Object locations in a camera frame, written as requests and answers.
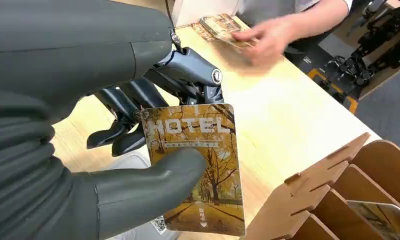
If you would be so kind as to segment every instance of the white sleeve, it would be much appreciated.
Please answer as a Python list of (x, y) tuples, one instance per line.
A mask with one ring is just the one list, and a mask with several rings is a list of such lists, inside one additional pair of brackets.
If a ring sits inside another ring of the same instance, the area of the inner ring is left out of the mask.
[[(312, 7), (314, 4), (319, 2), (320, 0), (295, 0), (295, 12), (300, 13), (304, 10)], [(353, 0), (343, 0), (347, 4), (348, 11), (350, 12), (350, 8), (352, 7)]]
[(352, 2), (353, 2), (353, 0), (344, 0), (344, 1), (346, 2), (347, 7), (348, 7), (348, 11), (350, 12), (350, 9), (352, 8)]

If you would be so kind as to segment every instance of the robotic hand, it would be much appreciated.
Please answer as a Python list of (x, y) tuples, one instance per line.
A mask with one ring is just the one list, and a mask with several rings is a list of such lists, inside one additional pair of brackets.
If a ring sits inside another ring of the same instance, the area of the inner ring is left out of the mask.
[[(111, 154), (117, 157), (142, 147), (146, 141), (140, 125), (140, 110), (168, 106), (152, 83), (177, 97), (180, 105), (224, 102), (220, 70), (191, 48), (181, 48), (174, 32), (170, 35), (176, 50), (144, 76), (94, 94), (115, 116), (115, 121), (108, 130), (91, 134), (87, 148), (112, 144)], [(138, 127), (128, 133), (136, 124)]]
[(89, 94), (115, 113), (113, 132), (129, 140), (103, 132), (88, 143), (114, 143), (117, 155), (139, 144), (139, 134), (126, 134), (139, 123), (137, 112), (166, 105), (152, 82), (181, 104), (223, 101), (219, 70), (190, 48), (171, 51), (176, 40), (169, 19), (154, 9), (0, 0), (0, 240), (106, 239), (189, 195), (206, 168), (195, 149), (148, 169), (71, 173), (49, 143), (51, 124)]

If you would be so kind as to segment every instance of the autumn tree illustration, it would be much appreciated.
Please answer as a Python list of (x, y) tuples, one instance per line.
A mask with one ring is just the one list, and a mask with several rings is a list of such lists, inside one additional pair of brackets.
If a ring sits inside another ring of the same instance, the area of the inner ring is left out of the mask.
[[(147, 145), (150, 150), (150, 156), (168, 154), (169, 151), (175, 151), (176, 148), (166, 148), (164, 143), (173, 141), (194, 140), (217, 142), (218, 147), (197, 147), (207, 162), (207, 168), (200, 180), (198, 187), (198, 196), (204, 202), (220, 204), (220, 192), (232, 192), (232, 182), (240, 184), (238, 161), (237, 161), (237, 141), (234, 113), (231, 106), (224, 104), (197, 105), (197, 106), (175, 106), (169, 108), (150, 109), (149, 116), (144, 116), (156, 123), (166, 119), (185, 119), (185, 118), (211, 118), (213, 123), (210, 132), (201, 132), (199, 122), (193, 122), (190, 126), (187, 123), (181, 123), (181, 126), (170, 125), (171, 129), (181, 128), (181, 133), (170, 134), (166, 131), (160, 133), (157, 129), (150, 132), (147, 136)], [(226, 129), (227, 132), (217, 134), (218, 122), (216, 119), (222, 119), (219, 127)], [(187, 197), (186, 201), (193, 201), (193, 195)]]
[(230, 123), (230, 125), (221, 125), (222, 128), (229, 129), (229, 134), (227, 134), (226, 137), (222, 137), (222, 144), (219, 146), (220, 152), (217, 153), (217, 150), (211, 147), (207, 150), (207, 154), (204, 156), (207, 161), (205, 174), (212, 188), (213, 203), (219, 205), (219, 189), (222, 189), (221, 185), (232, 175), (239, 174), (236, 159), (237, 151), (235, 144), (236, 131), (234, 114), (224, 105), (214, 104), (208, 107), (208, 110), (204, 115), (208, 118), (225, 116)]

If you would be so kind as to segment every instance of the black equipment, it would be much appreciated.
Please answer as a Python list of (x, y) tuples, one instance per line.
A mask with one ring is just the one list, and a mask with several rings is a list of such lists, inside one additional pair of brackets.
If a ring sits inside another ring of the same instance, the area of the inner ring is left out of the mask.
[[(366, 14), (366, 18), (358, 20), (360, 25), (365, 24), (376, 13), (377, 8), (372, 3), (368, 5), (364, 13), (370, 13), (370, 11), (366, 11), (369, 7), (372, 7), (372, 13)], [(373, 63), (366, 65), (364, 62), (364, 57), (385, 42), (390, 41), (400, 32), (400, 7), (387, 10), (372, 19), (367, 24), (367, 29), (368, 31), (358, 41), (360, 46), (350, 57), (335, 56), (325, 66), (329, 78), (321, 83), (321, 87), (324, 89), (327, 89), (332, 81), (348, 79), (351, 83), (350, 90), (333, 96), (340, 103), (343, 103), (345, 98), (353, 91), (367, 86), (378, 72), (387, 68), (396, 69), (400, 67), (400, 41)]]

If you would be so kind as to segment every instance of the gray rubber sleeve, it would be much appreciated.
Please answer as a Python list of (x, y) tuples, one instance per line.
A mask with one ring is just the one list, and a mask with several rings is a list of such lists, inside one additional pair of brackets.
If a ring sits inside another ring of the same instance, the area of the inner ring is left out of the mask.
[(0, 240), (106, 239), (178, 206), (206, 168), (181, 148), (147, 169), (72, 174), (40, 101), (0, 91)]

